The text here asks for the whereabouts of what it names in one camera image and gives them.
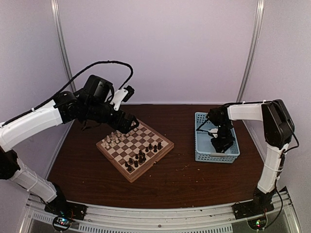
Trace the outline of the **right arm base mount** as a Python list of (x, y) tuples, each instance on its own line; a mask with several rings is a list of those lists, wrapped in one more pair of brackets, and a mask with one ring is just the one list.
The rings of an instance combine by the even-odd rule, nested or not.
[(251, 201), (236, 202), (232, 205), (235, 219), (249, 218), (257, 215), (263, 215), (265, 212), (273, 211), (273, 204), (268, 204), (266, 207), (258, 207)]

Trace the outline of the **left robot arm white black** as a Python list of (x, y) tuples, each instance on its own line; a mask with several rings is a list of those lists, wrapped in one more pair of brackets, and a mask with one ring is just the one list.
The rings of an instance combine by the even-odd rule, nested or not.
[(41, 107), (0, 125), (0, 178), (11, 180), (28, 192), (39, 196), (57, 215), (64, 216), (70, 205), (60, 187), (37, 175), (27, 167), (14, 151), (21, 142), (52, 127), (74, 120), (86, 124), (91, 120), (107, 124), (121, 133), (128, 133), (139, 123), (136, 117), (120, 109), (134, 94), (131, 86), (115, 90), (113, 84), (91, 75), (76, 92), (62, 91)]

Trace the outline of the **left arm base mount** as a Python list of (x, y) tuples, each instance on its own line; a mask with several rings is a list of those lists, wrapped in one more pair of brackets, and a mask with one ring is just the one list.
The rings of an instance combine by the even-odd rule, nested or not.
[(68, 202), (65, 210), (57, 211), (55, 208), (45, 206), (44, 211), (73, 220), (84, 220), (87, 211), (87, 206), (83, 204)]

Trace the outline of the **wooden chess board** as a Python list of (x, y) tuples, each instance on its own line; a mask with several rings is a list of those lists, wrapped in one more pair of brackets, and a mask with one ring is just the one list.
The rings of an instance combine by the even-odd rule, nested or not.
[[(141, 120), (139, 121), (140, 129), (135, 134), (136, 137), (123, 147), (115, 146), (107, 150), (100, 145), (101, 141), (96, 144), (98, 150), (130, 183), (137, 180), (174, 148), (174, 143), (171, 140), (161, 135)], [(145, 152), (145, 148), (148, 147), (149, 144), (152, 144), (154, 147), (154, 145), (158, 145), (159, 142), (161, 142), (162, 149), (157, 149), (157, 152), (154, 152), (153, 148), (152, 150)], [(129, 163), (129, 158), (132, 158), (133, 161), (138, 161), (138, 159), (135, 159), (135, 155), (139, 155), (139, 150), (142, 150), (142, 152), (146, 154), (146, 161), (138, 163), (138, 167), (134, 167), (134, 162), (132, 164)], [(132, 171), (128, 171), (128, 168), (124, 165), (125, 162), (132, 167)]]

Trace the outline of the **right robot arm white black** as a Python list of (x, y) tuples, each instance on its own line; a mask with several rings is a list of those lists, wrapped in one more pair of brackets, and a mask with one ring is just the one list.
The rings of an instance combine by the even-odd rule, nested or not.
[(207, 120), (217, 127), (217, 131), (209, 134), (218, 153), (224, 153), (234, 142), (231, 132), (233, 121), (253, 120), (263, 123), (267, 153), (253, 200), (249, 203), (249, 210), (253, 214), (260, 214), (276, 192), (276, 183), (283, 171), (285, 155), (290, 151), (289, 143), (296, 138), (294, 123), (283, 100), (227, 103), (211, 109)]

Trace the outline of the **eleventh dark chess piece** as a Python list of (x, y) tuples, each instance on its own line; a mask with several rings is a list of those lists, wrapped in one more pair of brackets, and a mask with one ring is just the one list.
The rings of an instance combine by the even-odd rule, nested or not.
[(158, 148), (159, 150), (162, 149), (161, 142), (158, 143), (157, 148)]

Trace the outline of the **light blue plastic basket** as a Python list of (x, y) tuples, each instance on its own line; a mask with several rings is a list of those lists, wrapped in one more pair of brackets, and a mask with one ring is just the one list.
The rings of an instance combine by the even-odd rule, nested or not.
[(233, 163), (240, 155), (234, 128), (226, 138), (217, 137), (218, 127), (207, 119), (207, 113), (195, 113), (195, 161)]

